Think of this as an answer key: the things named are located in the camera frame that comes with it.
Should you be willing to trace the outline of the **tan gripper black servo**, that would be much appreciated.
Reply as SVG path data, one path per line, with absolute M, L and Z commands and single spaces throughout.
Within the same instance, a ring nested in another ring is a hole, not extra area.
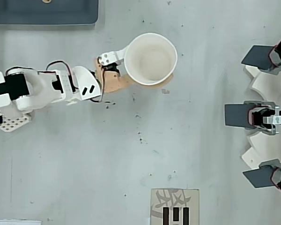
M 111 93 L 127 88 L 129 85 L 136 85 L 143 88 L 162 88 L 174 78 L 172 73 L 164 81 L 155 85 L 143 85 L 134 81 L 129 75 L 121 76 L 118 65 L 125 63 L 125 55 L 128 46 L 118 51 L 102 53 L 95 60 L 95 75 L 100 82 L 104 93 Z

